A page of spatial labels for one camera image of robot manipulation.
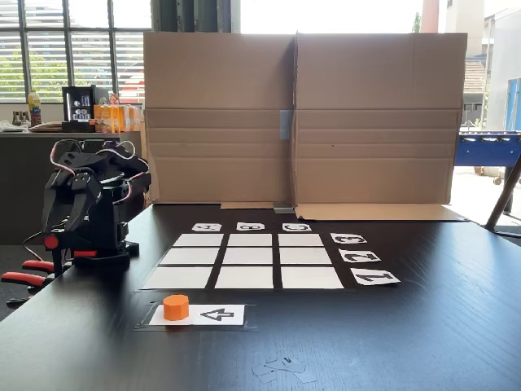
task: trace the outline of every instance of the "orange cylinder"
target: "orange cylinder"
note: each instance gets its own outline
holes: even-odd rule
[[[167,320],[183,320],[188,318],[188,297],[172,295],[163,299],[164,318]]]

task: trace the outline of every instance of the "black table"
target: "black table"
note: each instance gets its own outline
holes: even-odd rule
[[[369,243],[361,249],[383,259],[374,268],[401,283],[185,291],[192,304],[249,304],[248,327],[139,326],[169,294],[139,289],[177,237],[196,222],[221,222],[231,233],[239,221],[275,233],[296,217],[218,206],[147,209],[130,225],[141,257],[127,273],[73,268],[0,323],[0,389],[521,389],[521,248],[472,222],[312,222],[322,238],[363,235]],[[278,372],[261,384],[251,366],[267,351],[306,362],[318,381]]]

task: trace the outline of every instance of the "red clamp handle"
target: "red clamp handle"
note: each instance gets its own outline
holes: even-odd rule
[[[22,269],[43,271],[45,273],[54,273],[55,265],[52,262],[47,261],[25,261],[22,265]]]
[[[8,271],[2,275],[0,279],[3,283],[19,283],[21,285],[29,285],[32,287],[43,287],[43,283],[46,280],[45,277],[40,275],[30,275],[27,273],[17,273],[14,271]]]

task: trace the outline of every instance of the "white paper card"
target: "white paper card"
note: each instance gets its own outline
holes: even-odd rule
[[[325,248],[280,248],[279,251],[282,265],[331,264]]]
[[[213,265],[219,248],[171,248],[160,265]]]
[[[244,324],[244,304],[190,304],[188,318],[167,320],[164,307],[158,305],[150,326],[242,326]]]
[[[271,289],[274,287],[271,266],[223,266],[215,288]]]
[[[271,247],[271,234],[230,234],[230,247]]]
[[[385,270],[351,269],[352,275],[360,285],[383,285],[385,283],[399,283],[400,280]]]
[[[339,249],[342,260],[350,263],[357,262],[378,262],[382,261],[372,251],[353,251]]]
[[[324,247],[319,234],[278,234],[280,247]]]
[[[227,248],[223,264],[268,264],[274,263],[271,248]]]
[[[282,229],[288,232],[311,231],[311,227],[308,224],[299,223],[282,224]]]
[[[355,234],[331,234],[331,238],[335,243],[340,244],[367,243],[364,238]]]
[[[261,231],[264,230],[264,224],[259,222],[238,222],[237,231]]]
[[[342,289],[333,267],[282,267],[282,287],[285,289]]]
[[[223,234],[182,234],[174,247],[219,247]]]
[[[197,232],[219,232],[221,227],[221,224],[200,222],[195,224],[192,230]]]
[[[143,289],[204,289],[212,267],[156,267]]]

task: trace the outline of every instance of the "yellow bottle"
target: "yellow bottle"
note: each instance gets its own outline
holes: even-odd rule
[[[31,112],[31,126],[40,125],[42,123],[42,104],[40,103],[40,96],[35,88],[31,89],[29,94],[29,111]]]

